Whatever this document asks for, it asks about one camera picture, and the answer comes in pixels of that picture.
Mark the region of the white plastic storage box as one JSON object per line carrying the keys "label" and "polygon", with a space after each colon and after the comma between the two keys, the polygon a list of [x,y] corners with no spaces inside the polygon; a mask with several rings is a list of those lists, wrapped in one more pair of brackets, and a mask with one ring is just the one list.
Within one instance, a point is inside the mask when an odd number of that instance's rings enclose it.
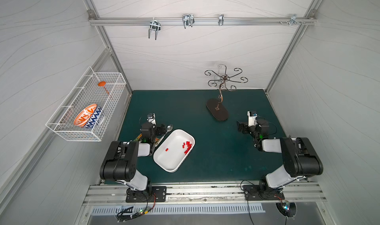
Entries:
{"label": "white plastic storage box", "polygon": [[192,150],[188,154],[184,154],[182,146],[186,141],[193,144],[193,149],[195,138],[183,130],[174,130],[153,154],[154,162],[166,172],[176,172]]}

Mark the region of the red sleeve pile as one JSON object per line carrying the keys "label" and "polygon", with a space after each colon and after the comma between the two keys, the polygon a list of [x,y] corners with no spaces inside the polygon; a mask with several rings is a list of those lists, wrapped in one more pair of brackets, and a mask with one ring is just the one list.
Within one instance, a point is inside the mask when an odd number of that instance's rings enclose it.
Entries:
{"label": "red sleeve pile", "polygon": [[184,150],[184,154],[186,155],[192,149],[193,144],[190,141],[186,141],[186,142],[183,143],[182,147],[183,147],[183,150]]}

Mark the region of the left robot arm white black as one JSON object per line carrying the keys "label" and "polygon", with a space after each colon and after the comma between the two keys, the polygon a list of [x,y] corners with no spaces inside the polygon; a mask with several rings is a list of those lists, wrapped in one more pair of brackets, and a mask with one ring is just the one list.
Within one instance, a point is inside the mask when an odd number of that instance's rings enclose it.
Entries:
{"label": "left robot arm white black", "polygon": [[100,178],[126,185],[134,191],[145,191],[149,179],[137,170],[138,158],[152,156],[157,137],[167,133],[164,124],[146,122],[140,128],[141,137],[134,141],[112,141],[100,167]]}

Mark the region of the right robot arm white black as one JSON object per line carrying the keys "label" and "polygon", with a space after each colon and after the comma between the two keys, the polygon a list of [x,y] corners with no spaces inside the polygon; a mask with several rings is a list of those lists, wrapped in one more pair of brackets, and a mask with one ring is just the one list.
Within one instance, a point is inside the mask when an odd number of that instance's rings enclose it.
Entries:
{"label": "right robot arm white black", "polygon": [[250,117],[246,123],[237,121],[237,130],[250,135],[258,151],[279,153],[282,156],[282,165],[260,181],[260,190],[279,190],[296,180],[308,179],[323,173],[322,161],[308,138],[271,139],[269,124],[265,119],[257,117]]}

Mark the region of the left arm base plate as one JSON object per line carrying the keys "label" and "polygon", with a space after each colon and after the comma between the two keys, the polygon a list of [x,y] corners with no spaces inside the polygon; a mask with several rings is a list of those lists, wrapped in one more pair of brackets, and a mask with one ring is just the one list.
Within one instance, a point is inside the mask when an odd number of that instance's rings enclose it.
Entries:
{"label": "left arm base plate", "polygon": [[166,186],[153,186],[148,187],[144,191],[134,191],[127,189],[126,200],[127,203],[143,203],[143,202],[165,202],[166,201]]}

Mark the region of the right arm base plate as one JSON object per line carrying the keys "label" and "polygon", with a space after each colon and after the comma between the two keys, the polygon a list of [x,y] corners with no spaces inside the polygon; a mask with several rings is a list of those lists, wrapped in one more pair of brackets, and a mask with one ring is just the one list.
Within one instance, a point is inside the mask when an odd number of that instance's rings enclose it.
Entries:
{"label": "right arm base plate", "polygon": [[246,201],[280,201],[285,200],[281,189],[260,189],[259,185],[242,185],[241,189]]}

